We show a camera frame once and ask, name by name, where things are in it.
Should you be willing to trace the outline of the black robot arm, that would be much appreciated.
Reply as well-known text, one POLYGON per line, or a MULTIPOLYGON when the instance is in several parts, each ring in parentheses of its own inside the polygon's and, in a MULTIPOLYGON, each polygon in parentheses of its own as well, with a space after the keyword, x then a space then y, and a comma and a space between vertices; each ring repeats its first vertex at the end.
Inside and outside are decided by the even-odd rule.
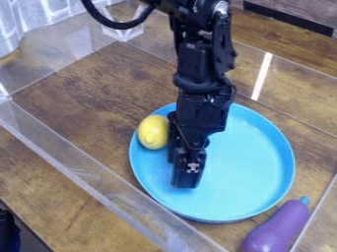
POLYGON ((168 118, 171 184, 195 188, 206 167, 209 136, 225 130, 235 86, 225 76, 234 69, 230 0, 140 0, 168 15, 178 69, 176 109, 168 118))

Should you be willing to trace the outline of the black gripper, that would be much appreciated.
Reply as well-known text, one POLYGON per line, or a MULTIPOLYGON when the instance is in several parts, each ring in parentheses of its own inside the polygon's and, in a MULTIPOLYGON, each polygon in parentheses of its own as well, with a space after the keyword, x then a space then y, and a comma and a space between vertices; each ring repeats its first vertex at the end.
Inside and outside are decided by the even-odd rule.
POLYGON ((168 118, 168 162, 172 163, 171 185, 195 189, 203 176, 209 136, 225 130, 235 86, 221 76, 206 90, 180 87, 176 110, 168 118))

